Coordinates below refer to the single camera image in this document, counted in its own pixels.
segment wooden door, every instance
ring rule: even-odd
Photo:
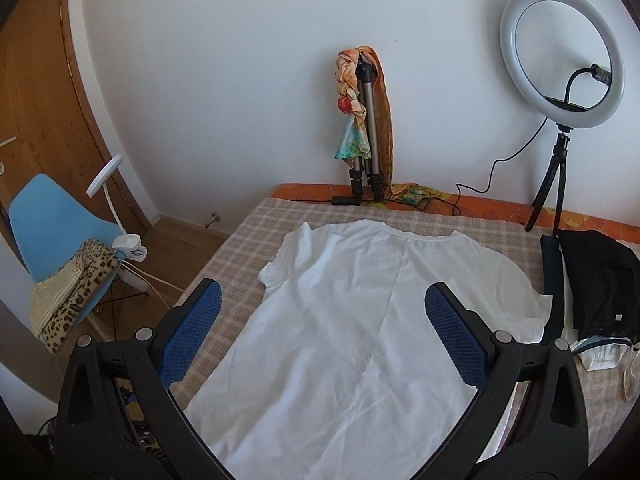
[[[79,75],[72,78],[66,12],[66,0],[20,0],[0,30],[0,142],[17,137],[0,148],[0,205],[7,210],[28,181],[45,173],[96,216],[114,221],[102,192],[86,194],[110,156],[101,137],[98,148],[83,89],[81,105]],[[150,225],[116,176],[108,183],[114,208],[128,232],[143,235]]]

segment blue gripper pad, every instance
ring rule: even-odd
[[[424,308],[462,380],[482,388],[486,383],[484,351],[449,300],[434,285],[427,289]]]
[[[165,387],[181,381],[220,313],[222,290],[211,282],[162,348],[158,377]]]

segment tripod leg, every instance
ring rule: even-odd
[[[533,201],[533,211],[531,212],[531,216],[529,217],[529,221],[527,225],[524,227],[525,231],[531,231],[533,226],[540,215],[540,211],[542,211],[543,206],[545,205],[546,197],[549,195],[549,190],[551,190],[551,186],[556,177],[556,173],[558,172],[558,166],[560,165],[560,161],[554,155],[551,157],[551,162],[549,163],[549,167],[546,170],[546,175],[542,180],[542,184],[540,184],[540,189],[536,195],[536,198]]]
[[[556,202],[556,216],[554,218],[554,236],[558,234],[560,215],[562,214],[562,202],[564,202],[564,186],[566,185],[566,163],[560,163],[560,181],[558,182],[558,201]]]

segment orange tablecloth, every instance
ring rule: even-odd
[[[274,198],[284,200],[302,200],[308,202],[329,202],[332,196],[349,196],[351,187],[334,184],[281,184],[271,194]],[[438,194],[442,200],[454,203],[457,195],[442,193]],[[367,202],[363,206],[385,207],[388,209],[398,209],[414,211],[415,208],[398,202],[385,201],[384,203]],[[519,224],[526,224],[532,207],[530,205],[504,202],[502,200],[492,200],[479,196],[460,197],[458,202],[460,214],[470,218],[487,218],[491,220],[504,220]],[[453,214],[452,206],[437,200],[432,200],[424,212],[450,216]],[[552,228],[554,226],[555,210],[544,208],[536,225],[540,227]],[[580,213],[563,211],[560,221],[561,229],[595,230],[600,231],[614,238],[640,244],[640,227],[605,220]]]

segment metal bolt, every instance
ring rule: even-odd
[[[141,328],[136,332],[136,339],[138,341],[146,341],[147,339],[151,338],[153,334],[154,331],[150,328]]]
[[[511,340],[513,339],[513,337],[511,336],[511,334],[509,332],[507,332],[506,330],[498,330],[495,333],[495,338],[500,341],[501,343],[510,343]]]
[[[78,341],[76,341],[76,344],[77,344],[79,347],[84,348],[84,347],[85,347],[85,346],[87,346],[90,342],[91,342],[91,336],[90,336],[90,335],[88,335],[88,334],[84,334],[84,335],[81,335],[81,336],[78,338]]]
[[[562,339],[562,338],[558,338],[558,339],[556,339],[556,348],[558,350],[562,350],[562,351],[568,350],[569,349],[569,343],[567,341],[565,341],[564,339]]]

